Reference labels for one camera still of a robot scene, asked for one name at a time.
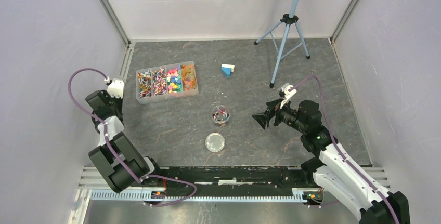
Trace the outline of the clear round dish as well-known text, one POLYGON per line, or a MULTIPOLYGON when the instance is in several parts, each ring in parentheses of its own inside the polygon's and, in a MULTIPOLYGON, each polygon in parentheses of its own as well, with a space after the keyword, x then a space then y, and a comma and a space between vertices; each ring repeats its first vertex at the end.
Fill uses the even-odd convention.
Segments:
POLYGON ((230 115, 230 111, 225 105, 218 105, 212 109, 211 120, 213 120, 216 125, 223 126, 230 119, 230 115))

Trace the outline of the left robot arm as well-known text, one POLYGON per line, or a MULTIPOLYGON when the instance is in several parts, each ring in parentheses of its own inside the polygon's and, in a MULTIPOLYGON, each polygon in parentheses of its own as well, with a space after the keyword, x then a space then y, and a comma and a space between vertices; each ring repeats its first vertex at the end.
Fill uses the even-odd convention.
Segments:
POLYGON ((158 186, 163 171, 157 162, 142 157, 123 133, 122 99, 98 90, 85 98, 92 108, 92 121, 100 143, 88 156, 108 186, 116 193, 135 185, 158 186))

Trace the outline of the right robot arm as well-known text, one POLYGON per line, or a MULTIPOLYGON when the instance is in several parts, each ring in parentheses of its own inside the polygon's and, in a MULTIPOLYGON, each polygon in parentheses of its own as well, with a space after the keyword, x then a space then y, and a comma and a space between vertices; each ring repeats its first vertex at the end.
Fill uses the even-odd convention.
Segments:
POLYGON ((319 104, 301 101, 298 108, 283 105, 282 99, 268 102, 267 109, 252 117, 262 126, 284 123, 299 131, 304 148, 314 158, 301 165, 301 182, 318 185, 329 191, 359 223, 410 223, 409 202, 397 191, 391 192, 370 176, 344 150, 343 146, 322 124, 319 104))

